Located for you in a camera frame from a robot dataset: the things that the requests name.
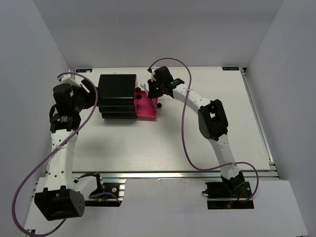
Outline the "silver combination wrench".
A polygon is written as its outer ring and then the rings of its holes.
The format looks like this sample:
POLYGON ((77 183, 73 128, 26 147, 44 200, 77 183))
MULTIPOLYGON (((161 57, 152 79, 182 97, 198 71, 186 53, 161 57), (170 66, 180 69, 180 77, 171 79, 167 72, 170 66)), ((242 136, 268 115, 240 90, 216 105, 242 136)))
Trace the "silver combination wrench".
POLYGON ((149 99, 149 101, 151 102, 152 106, 154 107, 154 109, 156 111, 159 110, 159 107, 158 105, 153 101, 153 99, 149 98, 149 91, 147 90, 146 88, 146 85, 143 83, 143 84, 140 84, 140 87, 145 91, 146 95, 147 95, 147 98, 149 99))

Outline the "black drawer cabinet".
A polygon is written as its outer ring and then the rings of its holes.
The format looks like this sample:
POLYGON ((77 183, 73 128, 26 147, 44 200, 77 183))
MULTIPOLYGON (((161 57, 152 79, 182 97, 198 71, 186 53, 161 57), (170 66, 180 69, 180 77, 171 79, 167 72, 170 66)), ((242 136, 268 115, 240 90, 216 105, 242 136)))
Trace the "black drawer cabinet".
POLYGON ((101 74, 97 107, 103 119, 136 119, 135 74, 101 74))

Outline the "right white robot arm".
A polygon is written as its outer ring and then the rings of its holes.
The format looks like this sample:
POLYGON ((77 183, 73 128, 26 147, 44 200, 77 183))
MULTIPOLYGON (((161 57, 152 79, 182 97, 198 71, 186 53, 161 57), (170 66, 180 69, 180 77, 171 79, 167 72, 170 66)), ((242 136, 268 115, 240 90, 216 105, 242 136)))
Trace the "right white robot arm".
POLYGON ((212 171, 220 169, 223 192, 234 197, 241 191, 241 186, 245 183, 243 173, 238 165, 230 148, 228 140, 228 120, 220 100, 208 100, 191 89, 190 84, 179 78, 174 79, 169 69, 163 67, 150 67, 147 69, 151 73, 148 80, 148 97, 159 98, 168 95, 173 99, 183 102, 184 107, 181 115, 181 140, 182 146, 189 164, 198 171, 212 171), (189 107, 198 117, 198 128, 201 135, 211 144, 219 165, 214 168, 198 168, 190 158, 185 144, 184 120, 185 111, 189 107))

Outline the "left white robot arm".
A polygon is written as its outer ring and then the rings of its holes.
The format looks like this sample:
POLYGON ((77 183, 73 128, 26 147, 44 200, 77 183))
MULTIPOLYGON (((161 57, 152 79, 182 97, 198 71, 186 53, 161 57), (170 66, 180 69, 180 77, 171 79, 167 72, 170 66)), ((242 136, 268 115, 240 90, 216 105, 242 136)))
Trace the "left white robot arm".
POLYGON ((48 175, 43 191, 34 202, 46 220, 81 217, 90 195, 99 197, 104 184, 98 172, 72 178, 76 130, 81 124, 80 112, 95 104, 95 90, 88 82, 80 86, 68 83, 53 88, 55 105, 50 111, 53 155, 48 162, 48 175))

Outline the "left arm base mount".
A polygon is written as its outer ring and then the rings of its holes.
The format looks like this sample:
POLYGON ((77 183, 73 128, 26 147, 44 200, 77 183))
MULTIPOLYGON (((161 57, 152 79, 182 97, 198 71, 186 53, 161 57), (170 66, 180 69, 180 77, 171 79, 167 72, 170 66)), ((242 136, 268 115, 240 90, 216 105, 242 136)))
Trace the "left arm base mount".
POLYGON ((86 207, 120 207, 120 183, 104 181, 99 172, 85 173, 74 178, 73 185, 79 193, 83 191, 86 207))

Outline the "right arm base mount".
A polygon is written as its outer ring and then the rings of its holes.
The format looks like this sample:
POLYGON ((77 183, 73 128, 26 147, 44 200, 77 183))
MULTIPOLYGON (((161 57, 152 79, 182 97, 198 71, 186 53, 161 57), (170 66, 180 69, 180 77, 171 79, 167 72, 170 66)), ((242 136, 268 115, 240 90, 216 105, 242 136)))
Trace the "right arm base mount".
POLYGON ((206 189, 201 195, 207 199, 208 210, 254 209, 249 182, 245 182, 231 193, 221 182, 205 183, 206 189))

